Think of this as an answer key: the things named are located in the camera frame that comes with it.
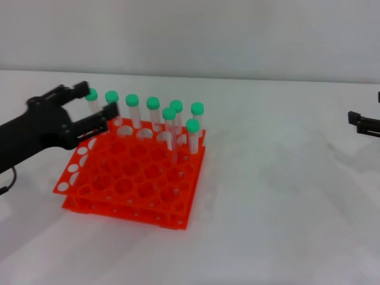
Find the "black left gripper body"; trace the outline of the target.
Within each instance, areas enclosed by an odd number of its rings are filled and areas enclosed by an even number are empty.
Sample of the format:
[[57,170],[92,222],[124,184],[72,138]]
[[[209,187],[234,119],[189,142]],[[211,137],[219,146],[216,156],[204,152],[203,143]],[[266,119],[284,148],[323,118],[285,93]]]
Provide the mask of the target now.
[[51,147],[75,147],[73,123],[62,106],[33,97],[25,113],[1,125],[1,172]]

